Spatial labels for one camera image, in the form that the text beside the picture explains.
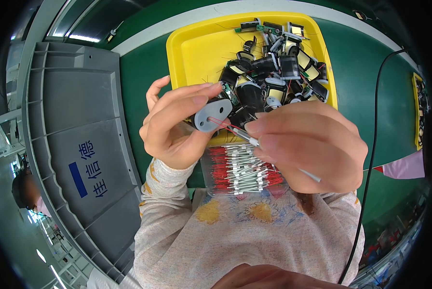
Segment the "blue label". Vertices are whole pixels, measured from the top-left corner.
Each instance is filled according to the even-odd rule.
[[[81,178],[80,171],[78,170],[78,166],[76,165],[76,162],[73,162],[68,165],[70,168],[70,172],[72,173],[74,184],[76,185],[76,188],[78,189],[78,193],[80,193],[80,197],[84,198],[87,196],[87,190],[84,186],[83,179]]]

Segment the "face mask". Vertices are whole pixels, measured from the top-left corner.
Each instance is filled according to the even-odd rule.
[[[49,211],[47,210],[46,204],[42,200],[42,197],[39,197],[38,201],[36,202],[36,207],[37,207],[39,212],[45,214],[48,217],[52,217],[50,215]]]

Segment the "beige sweater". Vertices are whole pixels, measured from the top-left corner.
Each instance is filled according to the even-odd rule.
[[[141,286],[211,288],[242,263],[338,281],[361,209],[353,192],[207,196],[192,213],[185,183],[193,168],[175,170],[153,159],[147,170],[135,236],[134,268]],[[356,276],[363,247],[361,229],[343,285]]]

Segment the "person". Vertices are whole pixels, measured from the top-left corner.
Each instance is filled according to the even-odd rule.
[[[254,153],[275,164],[291,189],[207,196],[192,212],[186,181],[213,132],[188,135],[180,124],[222,87],[191,85],[158,98],[169,81],[165,76],[150,86],[149,114],[139,130],[153,159],[135,235],[138,283],[143,288],[342,288],[336,283],[357,231],[361,206],[355,190],[367,154],[357,127],[319,101],[258,114],[245,125],[259,139],[261,149]],[[299,167],[322,180],[315,182]],[[358,272],[363,246],[361,229],[344,285]]]
[[[15,176],[12,181],[12,195],[19,208],[41,212],[51,217],[30,170],[22,169]]]

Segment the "small yellow tray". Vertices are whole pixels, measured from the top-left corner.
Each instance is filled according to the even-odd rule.
[[[327,104],[338,109],[335,79],[332,72],[329,54],[326,50],[322,33],[317,23],[309,16],[290,12],[253,12],[227,15],[197,22],[175,30],[166,42],[169,73],[173,89],[178,87],[217,82],[227,61],[236,59],[236,53],[242,50],[243,43],[257,38],[257,48],[254,56],[262,57],[261,46],[263,38],[259,32],[236,33],[234,28],[240,22],[253,21],[258,17],[264,21],[287,26],[292,22],[304,26],[304,36],[310,40],[303,40],[304,51],[319,62],[327,64],[327,78],[329,83],[324,85],[329,90]],[[240,142],[227,131],[220,131],[218,137],[213,138],[210,145],[225,142]]]
[[[419,130],[420,130],[420,113],[419,113],[419,103],[418,103],[418,91],[417,91],[417,83],[416,79],[419,81],[423,81],[423,79],[414,72],[414,76],[412,77],[412,87],[414,88],[414,97],[416,103],[416,147],[417,151],[419,151],[422,147],[418,143]]]

